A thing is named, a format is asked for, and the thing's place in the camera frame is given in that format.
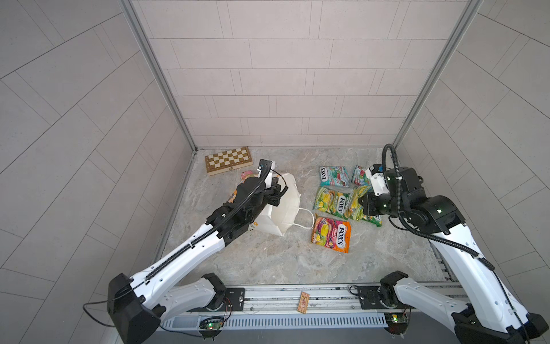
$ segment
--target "gray marble surface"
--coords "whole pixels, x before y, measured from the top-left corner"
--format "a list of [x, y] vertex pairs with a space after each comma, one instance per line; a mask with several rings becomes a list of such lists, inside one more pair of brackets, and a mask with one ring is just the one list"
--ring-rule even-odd
[[[351, 179], [357, 164], [367, 167], [379, 163], [382, 155], [382, 149], [376, 148], [252, 149], [254, 165], [209, 177], [203, 157], [218, 151], [221, 150], [199, 150], [165, 255], [189, 238], [207, 216], [227, 201], [240, 182], [240, 173], [255, 170], [260, 159], [274, 161], [279, 173], [293, 174], [301, 193], [300, 206], [312, 209], [320, 183], [319, 165], [345, 166]], [[207, 258], [180, 284], [195, 281], [209, 272], [215, 272], [226, 285], [377, 282], [395, 270], [417, 281], [444, 280], [427, 240], [395, 229], [387, 216], [383, 221], [382, 227], [350, 221], [348, 254], [312, 244], [311, 231], [297, 226], [289, 228], [284, 237], [249, 230]], [[296, 222], [311, 223], [311, 215], [301, 211]]]

